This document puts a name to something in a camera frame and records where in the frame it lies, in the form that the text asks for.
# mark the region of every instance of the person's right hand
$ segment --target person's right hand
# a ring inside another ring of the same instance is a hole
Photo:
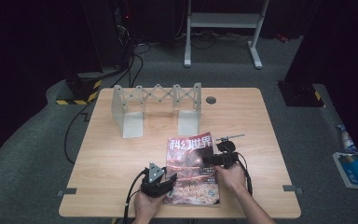
[[[234,163],[228,169],[221,166],[214,166],[213,168],[222,176],[224,183],[230,190],[246,188],[245,173],[239,164]]]

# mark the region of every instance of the person's left hand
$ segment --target person's left hand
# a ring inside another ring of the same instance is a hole
[[[164,200],[165,194],[158,198],[151,198],[141,191],[135,195],[135,220],[132,224],[146,224],[156,215]]]

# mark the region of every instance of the person's hand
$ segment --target person's hand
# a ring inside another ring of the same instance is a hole
[[[146,224],[156,215],[164,200],[165,194],[158,198],[151,198],[141,191],[135,195],[135,220],[132,224]]]
[[[213,168],[222,176],[223,181],[230,190],[239,188],[246,189],[246,177],[239,164],[234,163],[228,169],[221,166],[214,166]]]

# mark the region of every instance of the wooden table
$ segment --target wooden table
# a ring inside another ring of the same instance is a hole
[[[213,138],[245,133],[231,139],[248,163],[254,198],[272,217],[296,218],[301,214],[296,194],[284,191],[292,185],[284,164],[269,113],[260,90],[254,88],[202,88],[200,133]],[[167,140],[177,134],[177,113],[172,101],[147,102],[144,136],[122,138],[112,119],[113,89],[99,94],[84,141],[60,207],[63,217],[123,217],[124,204],[133,179],[152,161],[166,162]],[[209,105],[206,97],[216,103]],[[162,205],[156,217],[244,217],[237,200],[220,186],[220,205],[215,207]],[[133,197],[130,217],[134,217]]]

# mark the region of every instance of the white metal rack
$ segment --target white metal rack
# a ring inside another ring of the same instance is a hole
[[[261,26],[266,16],[269,0],[264,0],[260,13],[192,13],[191,0],[188,0],[187,27],[186,27],[186,49],[185,67],[191,66],[191,28],[192,27],[221,27],[221,28],[253,28],[255,34],[253,40],[248,41],[248,47],[257,69],[263,67],[258,57],[255,45],[260,35]]]

